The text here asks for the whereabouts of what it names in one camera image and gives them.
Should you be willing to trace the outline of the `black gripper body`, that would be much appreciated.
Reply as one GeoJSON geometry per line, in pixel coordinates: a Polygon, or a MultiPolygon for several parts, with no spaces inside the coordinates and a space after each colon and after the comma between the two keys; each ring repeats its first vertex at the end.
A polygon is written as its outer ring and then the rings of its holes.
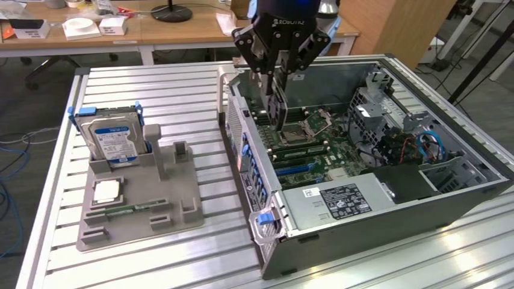
{"type": "Polygon", "coordinates": [[[291,33],[318,28],[319,1],[258,1],[251,24],[262,45],[279,53],[287,49],[291,33]]]}

